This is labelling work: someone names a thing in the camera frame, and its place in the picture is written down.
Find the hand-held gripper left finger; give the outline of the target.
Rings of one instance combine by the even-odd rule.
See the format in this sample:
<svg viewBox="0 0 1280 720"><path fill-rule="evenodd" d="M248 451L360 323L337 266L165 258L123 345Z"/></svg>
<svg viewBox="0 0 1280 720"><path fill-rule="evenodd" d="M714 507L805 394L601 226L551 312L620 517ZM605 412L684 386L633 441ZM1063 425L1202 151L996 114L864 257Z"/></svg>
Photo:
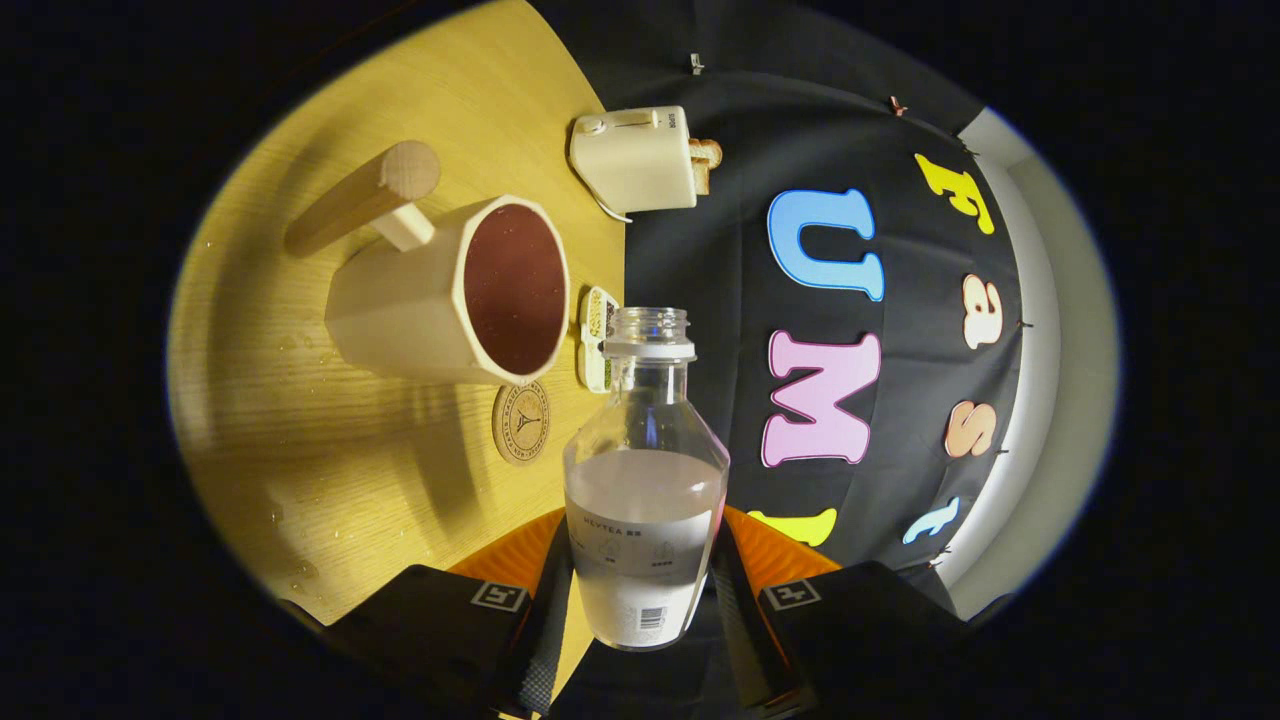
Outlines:
<svg viewBox="0 0 1280 720"><path fill-rule="evenodd" d="M406 568L320 634L451 716L545 717L571 578L557 509L449 569Z"/></svg>

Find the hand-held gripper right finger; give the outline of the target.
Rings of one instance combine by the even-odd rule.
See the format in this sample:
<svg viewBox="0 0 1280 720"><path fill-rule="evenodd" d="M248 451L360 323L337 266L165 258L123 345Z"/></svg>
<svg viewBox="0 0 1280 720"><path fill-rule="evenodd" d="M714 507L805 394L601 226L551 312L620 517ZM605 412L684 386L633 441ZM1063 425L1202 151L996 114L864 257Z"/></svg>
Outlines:
<svg viewBox="0 0 1280 720"><path fill-rule="evenodd" d="M710 556L730 666L758 719L941 719L969 625L881 562L844 568L726 507Z"/></svg>

